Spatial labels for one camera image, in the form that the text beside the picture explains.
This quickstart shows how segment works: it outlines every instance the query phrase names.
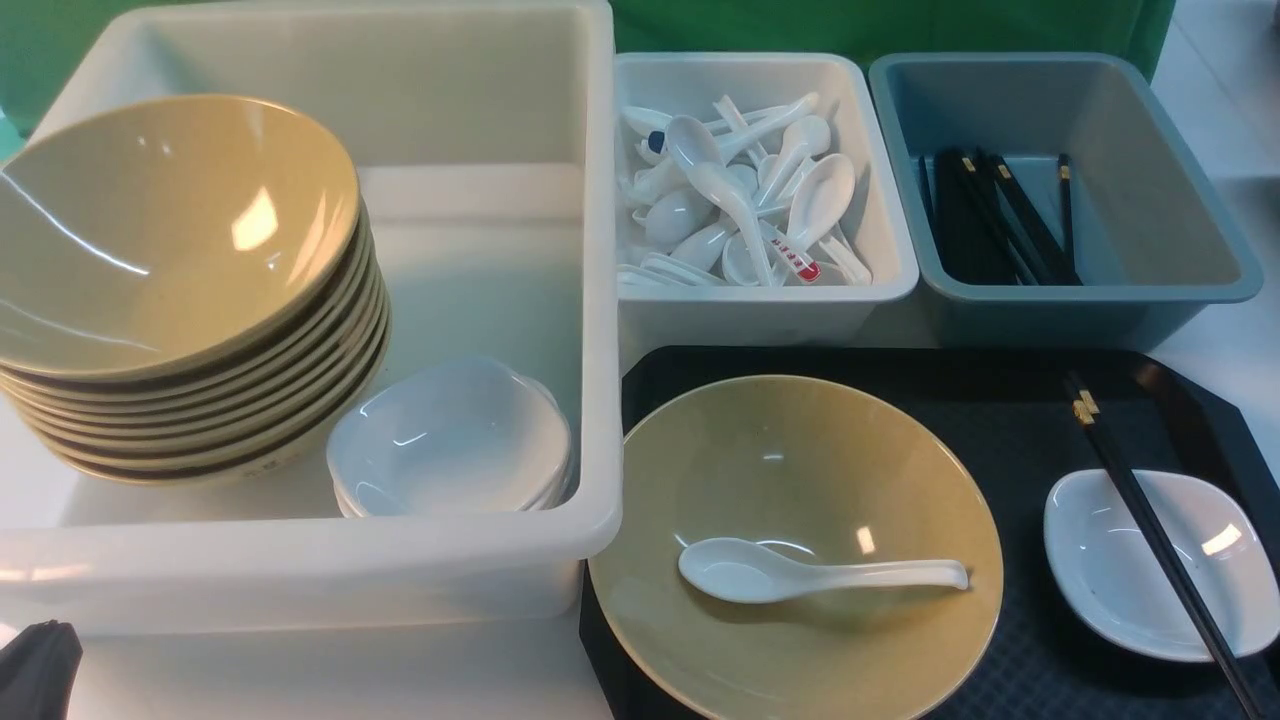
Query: gray plastic bin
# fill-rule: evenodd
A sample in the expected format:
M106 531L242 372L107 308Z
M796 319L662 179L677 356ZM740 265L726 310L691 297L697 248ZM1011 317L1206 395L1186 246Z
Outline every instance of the gray plastic bin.
M872 65L872 96L943 345L1149 350L1206 305L1242 302L1262 270L1138 72L1107 55L905 54ZM1084 287L995 287L942 269L916 158L1000 152L1061 242L1057 155L1071 156Z

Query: white plastic bin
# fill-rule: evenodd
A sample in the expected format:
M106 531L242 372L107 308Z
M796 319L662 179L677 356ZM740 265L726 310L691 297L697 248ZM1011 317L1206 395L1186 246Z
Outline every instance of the white plastic bin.
M742 110L786 105L818 92L831 123L832 151L858 170L845 236L874 274L864 287L680 288L620 286L622 363L630 368L667 345L847 345L872 310L905 297L919 268L893 183L884 140L858 65L836 55L795 53L628 53L617 58L618 106L718 119L712 102L728 95ZM617 173L649 167L637 136L617 127ZM777 151L774 146L768 147ZM644 231L617 204L620 258L643 247Z
M620 521L612 22L603 0L155 8L116 19L36 136L168 94L236 92L330 127L392 292L370 393L467 352L538 378L580 428L559 507L340 519L323 448L233 486L61 465L0 401L0 623L82 633L549 616Z

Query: textured tray surface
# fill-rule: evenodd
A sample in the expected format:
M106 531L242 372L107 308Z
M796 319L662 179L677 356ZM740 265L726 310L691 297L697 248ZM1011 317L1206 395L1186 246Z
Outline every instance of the textured tray surface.
M991 506L1005 553L1005 601L987 655L936 719L1234 719L1212 665L1178 665L1120 650L1068 607L1044 557L1042 514L1062 475L1096 468L1064 401L1057 370L1079 368L1130 461L1204 478L1242 502L1280 557L1280 492L1239 413L1135 354L666 348L623 382L623 423L718 379L767 373L820 377L911 414L960 457ZM588 584L582 638L617 717L696 717L631 665L608 634ZM1280 651L1244 659L1245 676L1280 708Z

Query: bowl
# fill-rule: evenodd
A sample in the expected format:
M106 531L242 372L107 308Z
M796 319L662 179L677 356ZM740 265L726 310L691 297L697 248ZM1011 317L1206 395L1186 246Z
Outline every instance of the bowl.
M326 457L357 515L532 510L563 486L572 434L545 387L472 356L419 370L349 411Z
M230 95L93 117L0 176L0 365L60 379L173 374L252 343L315 296L360 210L333 133Z
M128 418L145 423L138 425L96 424L88 415L69 420L44 414L36 405L19 406L18 411L29 425L60 441L106 452L164 455L212 447L288 420L346 375L375 338L383 315L381 297L381 283L371 282L367 301L356 307L320 348L301 359L291 372L280 373L280 378L288 380L280 387L274 387L276 378L273 378L204 406Z
M0 386L12 395L67 418L78 413L138 414L170 410L207 402L250 386L275 378L297 363L298 356L314 348L332 333L334 323L349 310L360 296L364 281L376 272L372 236L367 215L361 215L360 228L334 270L333 277L311 300L310 307L298 314L279 334L273 333L259 343L233 352L198 372L152 378L129 383L82 383L56 380L38 375L6 372L0 368Z
M860 391L763 375L682 395L627 434L622 492L622 528L589 560L600 609L707 717L916 717L995 630L1004 562L982 493L938 438ZM731 605L680 578L680 552L710 537L818 564L950 557L972 587Z
M63 457L83 462L111 466L131 471L174 471L206 465L218 465L228 460L252 455L262 447L293 436L300 429L316 424L317 420L333 413L335 405L355 395L370 374L369 366L381 356L390 329L389 302L385 297L378 304L376 319L361 336L355 352L339 359L334 368L325 373L324 380L317 380L300 392L300 401L291 405L292 413L270 421L256 421L250 418L233 425L224 433L227 437L209 446L175 452L156 452L146 448L138 452L115 452L97 445L81 445L67 441L54 433L33 428L46 447Z
M65 410L45 400L36 400L23 391L10 392L23 400L20 410L28 418L70 433L122 439L191 434L260 414L284 414L300 393L332 380L337 363L360 348L361 340L376 320L381 295L381 278L376 273L366 275L360 283L356 301L338 309L340 322L317 337L316 347L297 356L291 354L291 364L229 395L219 392L219 388L210 388L195 396L151 401L142 406L109 405L91 413ZM127 407L138 409L125 413L123 409Z
M1270 646L1280 633L1280 589L1244 510L1198 478L1134 475L1231 651ZM1148 657L1213 661L1105 470L1053 486L1044 548L1068 605L1093 632Z

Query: green backdrop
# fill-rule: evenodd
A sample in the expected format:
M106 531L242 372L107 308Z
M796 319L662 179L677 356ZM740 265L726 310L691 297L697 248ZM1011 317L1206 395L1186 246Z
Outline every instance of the green backdrop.
M1125 58L1148 78L1174 10L1174 0L612 1L620 53L808 50L865 68L913 50L1091 50ZM154 4L0 0L0 109L29 132L106 23Z

